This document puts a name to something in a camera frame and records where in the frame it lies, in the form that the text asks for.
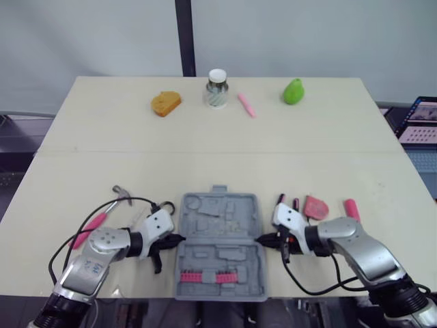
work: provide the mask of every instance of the white wall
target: white wall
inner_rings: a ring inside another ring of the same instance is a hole
[[[198,76],[360,77],[374,100],[437,96],[435,0],[192,0]]]
[[[182,76],[174,1],[0,2],[0,112],[54,114],[77,75]]]

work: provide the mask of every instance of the pink pen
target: pink pen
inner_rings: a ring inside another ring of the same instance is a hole
[[[246,99],[246,96],[244,94],[238,94],[238,99],[240,99],[241,103],[243,104],[244,109],[246,109],[247,113],[252,118],[256,118],[255,111],[253,110],[252,106],[249,104],[249,102]]]

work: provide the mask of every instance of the pink block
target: pink block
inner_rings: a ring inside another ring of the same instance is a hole
[[[201,273],[193,273],[193,272],[182,272],[180,274],[181,282],[202,282],[202,274]]]
[[[237,273],[220,273],[216,275],[217,284],[235,284],[237,281]]]

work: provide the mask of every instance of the pink object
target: pink object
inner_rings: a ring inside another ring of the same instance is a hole
[[[216,275],[216,284],[236,284],[237,273],[220,273]]]
[[[358,207],[353,199],[348,199],[344,201],[344,208],[346,210],[346,215],[353,217],[358,222],[361,222],[360,213],[358,212]]]
[[[202,273],[182,272],[180,274],[181,282],[202,282]]]
[[[244,109],[246,109],[247,113],[252,118],[256,118],[255,111],[253,110],[252,106],[249,104],[249,102],[246,99],[246,96],[244,94],[238,94],[238,99],[240,99],[241,103],[243,104]]]
[[[315,220],[323,220],[329,213],[329,207],[324,201],[307,196],[303,213]]]
[[[89,222],[83,229],[88,230],[88,229],[96,229],[96,228],[100,227],[100,225],[107,218],[107,216],[108,215],[105,212],[100,213],[91,222]],[[84,233],[78,235],[76,242],[73,245],[73,249],[78,249],[82,245],[82,243],[87,240],[89,234],[91,234],[91,231],[84,232]]]

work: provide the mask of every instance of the orange sponge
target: orange sponge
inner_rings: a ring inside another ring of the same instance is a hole
[[[182,102],[180,95],[174,91],[163,91],[152,99],[152,109],[161,117],[167,116]]]

